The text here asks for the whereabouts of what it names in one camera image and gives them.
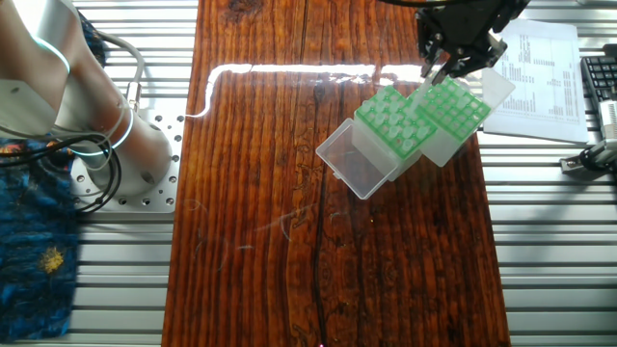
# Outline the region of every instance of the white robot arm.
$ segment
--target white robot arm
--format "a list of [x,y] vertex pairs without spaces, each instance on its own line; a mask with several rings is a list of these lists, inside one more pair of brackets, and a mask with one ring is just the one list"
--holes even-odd
[[[53,134],[54,125],[109,138],[122,167],[118,194],[144,192],[170,166],[169,142],[104,72],[69,0],[0,0],[0,137]],[[105,163],[95,144],[71,149],[91,167]],[[109,180],[105,170],[89,174],[99,187]]]

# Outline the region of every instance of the black keyboard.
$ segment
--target black keyboard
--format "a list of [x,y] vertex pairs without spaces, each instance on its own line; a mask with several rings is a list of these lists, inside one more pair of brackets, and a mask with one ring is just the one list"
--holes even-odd
[[617,60],[615,57],[587,57],[580,63],[583,80],[593,95],[594,104],[610,99],[610,89],[617,86]]

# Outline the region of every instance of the wooden table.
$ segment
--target wooden table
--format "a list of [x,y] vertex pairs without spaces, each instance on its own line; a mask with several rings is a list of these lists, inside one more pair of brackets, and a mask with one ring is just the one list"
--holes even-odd
[[163,346],[510,345],[475,136],[370,200],[315,154],[413,63],[411,9],[200,1]]

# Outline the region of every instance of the blue fabric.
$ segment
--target blue fabric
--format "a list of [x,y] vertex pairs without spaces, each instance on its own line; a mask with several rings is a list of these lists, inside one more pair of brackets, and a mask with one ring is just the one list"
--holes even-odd
[[[42,146],[0,139],[5,151]],[[0,343],[67,332],[77,264],[69,163],[63,151],[0,169]],[[62,259],[53,271],[45,268],[50,252]]]
[[90,47],[90,51],[93,52],[94,57],[98,60],[98,63],[101,64],[102,67],[105,67],[105,43],[88,19],[86,19],[86,17],[82,14],[79,14],[79,17],[81,19],[81,27],[84,31],[84,36],[86,37],[86,43],[88,44],[88,47]]

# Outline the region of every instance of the pipette tip box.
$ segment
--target pipette tip box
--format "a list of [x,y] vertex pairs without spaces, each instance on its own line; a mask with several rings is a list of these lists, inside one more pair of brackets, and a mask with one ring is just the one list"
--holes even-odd
[[363,200],[407,171],[422,154],[442,167],[514,90],[490,69],[483,71],[483,79],[498,93],[480,99],[445,78],[428,90],[415,110],[412,103],[418,92],[405,97],[387,86],[363,102],[354,118],[345,120],[317,148],[317,155]]

